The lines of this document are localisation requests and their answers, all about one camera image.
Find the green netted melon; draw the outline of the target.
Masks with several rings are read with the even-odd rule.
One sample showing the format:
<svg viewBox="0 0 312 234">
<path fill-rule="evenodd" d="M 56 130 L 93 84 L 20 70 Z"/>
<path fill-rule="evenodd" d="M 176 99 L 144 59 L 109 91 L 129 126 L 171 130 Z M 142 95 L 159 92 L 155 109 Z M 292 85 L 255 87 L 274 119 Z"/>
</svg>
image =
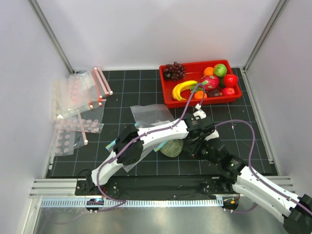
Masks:
<svg viewBox="0 0 312 234">
<path fill-rule="evenodd" d="M 167 157 L 174 158 L 177 157 L 183 149 L 183 140 L 174 139 L 167 141 L 161 148 L 160 151 Z"/>
</svg>

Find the clear zip bag blue zipper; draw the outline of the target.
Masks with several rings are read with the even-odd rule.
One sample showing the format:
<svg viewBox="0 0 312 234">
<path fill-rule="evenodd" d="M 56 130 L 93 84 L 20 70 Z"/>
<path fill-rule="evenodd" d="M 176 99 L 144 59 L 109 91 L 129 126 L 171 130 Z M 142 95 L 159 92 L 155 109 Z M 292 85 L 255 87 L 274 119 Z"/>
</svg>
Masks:
<svg viewBox="0 0 312 234">
<path fill-rule="evenodd" d="M 147 106 L 136 105 L 131 106 L 130 109 L 137 128 L 160 126 L 175 120 L 164 104 L 152 104 Z"/>
</svg>

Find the clear zip bag white label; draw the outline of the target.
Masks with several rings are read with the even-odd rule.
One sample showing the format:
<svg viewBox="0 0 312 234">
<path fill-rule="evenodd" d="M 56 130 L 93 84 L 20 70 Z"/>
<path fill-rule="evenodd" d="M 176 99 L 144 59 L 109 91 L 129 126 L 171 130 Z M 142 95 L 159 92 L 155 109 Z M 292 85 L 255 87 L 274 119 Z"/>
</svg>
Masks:
<svg viewBox="0 0 312 234">
<path fill-rule="evenodd" d="M 108 150 L 110 153 L 113 151 L 113 147 L 116 144 L 116 139 L 114 139 L 111 143 L 109 143 L 105 148 L 106 150 Z M 142 154 L 140 156 L 140 159 L 138 160 L 138 162 L 131 164 L 131 165 L 127 165 L 127 166 L 123 166 L 123 169 L 126 172 L 129 172 L 133 167 L 135 167 L 138 163 L 140 163 L 150 152 L 152 152 L 154 150 L 154 148 L 157 147 L 157 144 L 153 144 L 149 147 L 147 147 L 146 149 L 144 149 L 142 151 Z"/>
</svg>

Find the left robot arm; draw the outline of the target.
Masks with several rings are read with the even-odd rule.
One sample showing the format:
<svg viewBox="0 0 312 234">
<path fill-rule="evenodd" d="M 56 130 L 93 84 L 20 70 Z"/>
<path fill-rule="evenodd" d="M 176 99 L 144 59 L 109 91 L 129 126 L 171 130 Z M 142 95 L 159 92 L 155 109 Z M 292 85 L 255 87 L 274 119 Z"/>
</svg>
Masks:
<svg viewBox="0 0 312 234">
<path fill-rule="evenodd" d="M 100 194 L 103 185 L 119 169 L 139 162 L 145 151 L 163 142 L 182 139 L 193 143 L 218 137 L 214 123 L 205 114 L 186 114 L 172 122 L 147 128 L 136 128 L 132 124 L 117 137 L 104 162 L 86 176 L 86 189 L 92 195 Z"/>
</svg>

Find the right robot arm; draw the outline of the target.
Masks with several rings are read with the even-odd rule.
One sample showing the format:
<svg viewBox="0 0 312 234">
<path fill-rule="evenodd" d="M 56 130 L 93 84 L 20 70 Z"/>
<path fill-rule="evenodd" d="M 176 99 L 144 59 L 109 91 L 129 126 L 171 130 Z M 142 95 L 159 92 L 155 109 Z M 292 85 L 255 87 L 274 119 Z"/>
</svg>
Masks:
<svg viewBox="0 0 312 234">
<path fill-rule="evenodd" d="M 195 159 L 214 164 L 224 177 L 219 182 L 223 192 L 235 191 L 254 201 L 278 219 L 287 233 L 312 232 L 310 196 L 298 196 L 265 178 L 250 164 L 231 154 L 218 138 L 186 140 L 184 151 Z"/>
</svg>

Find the orange tangerine front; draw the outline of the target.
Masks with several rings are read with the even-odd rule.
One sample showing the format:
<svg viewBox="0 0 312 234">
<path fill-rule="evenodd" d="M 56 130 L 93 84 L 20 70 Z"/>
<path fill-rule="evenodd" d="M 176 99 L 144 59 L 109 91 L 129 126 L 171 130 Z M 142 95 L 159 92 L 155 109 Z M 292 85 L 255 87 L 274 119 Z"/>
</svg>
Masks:
<svg viewBox="0 0 312 234">
<path fill-rule="evenodd" d="M 194 99 L 205 99 L 207 98 L 207 94 L 203 91 L 197 91 L 195 92 L 194 96 L 193 96 Z"/>
</svg>

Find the yellow banana bunch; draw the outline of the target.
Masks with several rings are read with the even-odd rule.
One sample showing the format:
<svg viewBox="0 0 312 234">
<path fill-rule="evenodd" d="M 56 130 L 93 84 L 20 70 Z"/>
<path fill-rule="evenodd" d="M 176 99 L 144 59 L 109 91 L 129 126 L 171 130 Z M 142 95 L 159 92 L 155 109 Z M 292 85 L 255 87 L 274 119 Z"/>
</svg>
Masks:
<svg viewBox="0 0 312 234">
<path fill-rule="evenodd" d="M 191 86 L 193 85 L 197 85 L 198 82 L 195 80 L 189 80 L 189 81 L 185 81 L 183 83 L 179 83 L 178 85 L 176 85 L 173 90 L 172 90 L 172 97 L 177 100 L 177 101 L 184 101 L 186 100 L 185 98 L 183 98 L 181 96 L 181 92 L 186 91 L 188 89 L 190 89 Z"/>
</svg>

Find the red apple small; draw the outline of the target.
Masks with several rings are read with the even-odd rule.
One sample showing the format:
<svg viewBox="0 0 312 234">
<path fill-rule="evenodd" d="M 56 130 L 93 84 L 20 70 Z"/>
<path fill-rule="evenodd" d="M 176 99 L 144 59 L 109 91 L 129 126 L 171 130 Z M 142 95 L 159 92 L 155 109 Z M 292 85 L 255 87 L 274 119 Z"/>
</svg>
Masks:
<svg viewBox="0 0 312 234">
<path fill-rule="evenodd" d="M 222 89 L 222 95 L 223 96 L 233 96 L 235 95 L 235 89 L 231 87 L 225 87 Z"/>
</svg>

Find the pink dragon fruit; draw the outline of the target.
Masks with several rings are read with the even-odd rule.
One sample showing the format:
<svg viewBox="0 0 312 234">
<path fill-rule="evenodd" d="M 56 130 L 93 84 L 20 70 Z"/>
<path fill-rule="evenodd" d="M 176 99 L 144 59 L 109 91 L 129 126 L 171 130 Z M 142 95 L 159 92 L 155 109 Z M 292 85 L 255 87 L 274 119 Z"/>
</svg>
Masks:
<svg viewBox="0 0 312 234">
<path fill-rule="evenodd" d="M 204 90 L 205 92 L 209 92 L 212 89 L 216 89 L 219 86 L 219 77 L 215 75 L 204 76 L 201 78 L 200 82 L 204 85 L 204 89 L 202 88 L 202 86 L 198 86 L 196 88 L 196 91 Z"/>
</svg>

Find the red plastic tray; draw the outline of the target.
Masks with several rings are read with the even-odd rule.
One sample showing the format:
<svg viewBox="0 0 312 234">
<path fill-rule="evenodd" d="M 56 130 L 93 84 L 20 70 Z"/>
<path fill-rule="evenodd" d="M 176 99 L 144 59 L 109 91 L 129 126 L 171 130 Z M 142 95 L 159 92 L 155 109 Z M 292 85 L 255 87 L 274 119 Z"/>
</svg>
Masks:
<svg viewBox="0 0 312 234">
<path fill-rule="evenodd" d="M 200 62 L 188 62 L 188 63 L 183 63 L 183 66 L 185 67 L 185 71 L 186 71 L 185 77 L 181 81 L 171 81 L 171 80 L 164 79 L 163 70 L 165 69 L 165 65 L 161 65 L 159 67 L 159 73 L 160 73 L 160 80 L 161 80 L 165 105 L 169 109 L 185 107 L 187 100 L 189 96 L 191 95 L 191 91 L 183 91 L 181 96 L 185 98 L 185 100 L 178 101 L 172 97 L 173 88 L 177 84 L 184 82 L 184 81 L 195 80 L 197 82 L 200 82 L 201 78 L 203 77 L 204 69 L 207 67 L 214 67 L 217 64 L 224 64 L 227 68 L 227 74 L 230 74 L 230 75 L 233 74 L 233 71 L 230 67 L 229 62 L 225 59 L 200 61 Z M 221 103 L 234 102 L 235 100 L 237 100 L 238 98 L 242 96 L 242 92 L 238 84 L 234 87 L 234 91 L 235 93 L 232 96 L 208 97 L 204 99 L 202 104 L 208 105 L 208 104 L 221 104 Z"/>
</svg>

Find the orange tangerine back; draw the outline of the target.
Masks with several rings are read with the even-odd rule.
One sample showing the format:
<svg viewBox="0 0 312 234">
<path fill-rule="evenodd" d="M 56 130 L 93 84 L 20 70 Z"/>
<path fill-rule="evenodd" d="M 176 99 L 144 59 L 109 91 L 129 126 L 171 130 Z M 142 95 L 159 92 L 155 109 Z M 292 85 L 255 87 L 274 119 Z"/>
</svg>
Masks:
<svg viewBox="0 0 312 234">
<path fill-rule="evenodd" d="M 213 67 L 206 67 L 204 69 L 203 75 L 204 76 L 212 76 L 212 75 L 214 75 L 214 68 Z"/>
</svg>

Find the purple grape bunch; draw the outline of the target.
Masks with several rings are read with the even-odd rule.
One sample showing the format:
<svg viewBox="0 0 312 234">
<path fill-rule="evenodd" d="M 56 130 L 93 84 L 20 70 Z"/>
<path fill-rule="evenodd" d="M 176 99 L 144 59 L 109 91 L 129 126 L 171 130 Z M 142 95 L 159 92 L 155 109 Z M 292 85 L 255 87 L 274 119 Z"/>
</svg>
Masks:
<svg viewBox="0 0 312 234">
<path fill-rule="evenodd" d="M 163 69 L 163 77 L 165 80 L 178 81 L 185 77 L 185 67 L 181 63 L 174 62 L 166 64 Z"/>
</svg>

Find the green cabbage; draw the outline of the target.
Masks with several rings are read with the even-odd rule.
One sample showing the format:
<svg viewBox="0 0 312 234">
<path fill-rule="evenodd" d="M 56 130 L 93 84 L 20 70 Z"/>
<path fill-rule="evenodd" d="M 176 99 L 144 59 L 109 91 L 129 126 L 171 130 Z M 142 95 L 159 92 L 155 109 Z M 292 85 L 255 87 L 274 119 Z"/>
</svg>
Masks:
<svg viewBox="0 0 312 234">
<path fill-rule="evenodd" d="M 227 74 L 227 67 L 224 64 L 217 64 L 214 66 L 214 75 L 222 78 Z"/>
</svg>

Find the right aluminium corner post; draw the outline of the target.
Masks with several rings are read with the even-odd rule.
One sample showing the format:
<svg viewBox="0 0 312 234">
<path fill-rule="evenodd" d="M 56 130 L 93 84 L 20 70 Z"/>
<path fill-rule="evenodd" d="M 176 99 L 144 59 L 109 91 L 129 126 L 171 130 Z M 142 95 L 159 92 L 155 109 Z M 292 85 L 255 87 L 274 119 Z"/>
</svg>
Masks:
<svg viewBox="0 0 312 234">
<path fill-rule="evenodd" d="M 285 9 L 286 5 L 288 4 L 288 0 L 279 0 L 277 2 L 276 7 L 274 8 L 272 14 L 270 15 L 263 31 L 260 34 L 259 39 L 257 40 L 250 56 L 248 57 L 245 65 L 243 66 L 243 71 L 246 72 L 251 64 L 253 63 L 255 57 L 257 56 L 257 54 L 259 53 L 261 47 L 263 46 L 264 42 L 266 41 L 266 39 L 268 38 L 270 32 L 272 31 L 274 25 L 276 24 L 278 18 L 280 17 L 280 15 L 282 14 L 283 10 Z"/>
</svg>

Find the aluminium corner post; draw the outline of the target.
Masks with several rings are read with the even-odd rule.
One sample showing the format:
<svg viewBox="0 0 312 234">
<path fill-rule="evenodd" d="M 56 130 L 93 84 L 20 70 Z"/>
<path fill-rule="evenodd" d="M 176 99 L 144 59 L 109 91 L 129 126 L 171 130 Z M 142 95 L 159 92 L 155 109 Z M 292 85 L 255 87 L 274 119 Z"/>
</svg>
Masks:
<svg viewBox="0 0 312 234">
<path fill-rule="evenodd" d="M 288 0 L 279 0 L 277 2 L 276 7 L 274 8 L 272 14 L 270 15 L 263 31 L 260 34 L 259 39 L 257 40 L 250 56 L 248 57 L 245 65 L 243 66 L 243 71 L 246 72 L 251 64 L 253 63 L 255 57 L 257 56 L 257 54 L 259 53 L 261 47 L 263 46 L 264 42 L 266 41 L 266 39 L 268 38 L 270 32 L 272 31 L 274 25 L 276 24 L 278 18 L 280 17 L 280 15 L 282 14 L 283 10 L 285 9 L 286 5 L 288 4 Z"/>
<path fill-rule="evenodd" d="M 50 23 L 48 22 L 44 12 L 42 11 L 39 3 L 37 0 L 28 0 L 28 3 L 30 4 L 31 8 L 33 9 L 36 17 L 38 18 L 40 24 L 42 25 L 44 31 L 46 32 L 49 40 L 51 41 L 53 47 L 55 48 L 59 58 L 61 59 L 62 63 L 66 67 L 67 71 L 70 74 L 73 74 L 75 71 L 67 58 L 61 44 L 59 43 L 59 40 L 57 39 Z"/>
</svg>

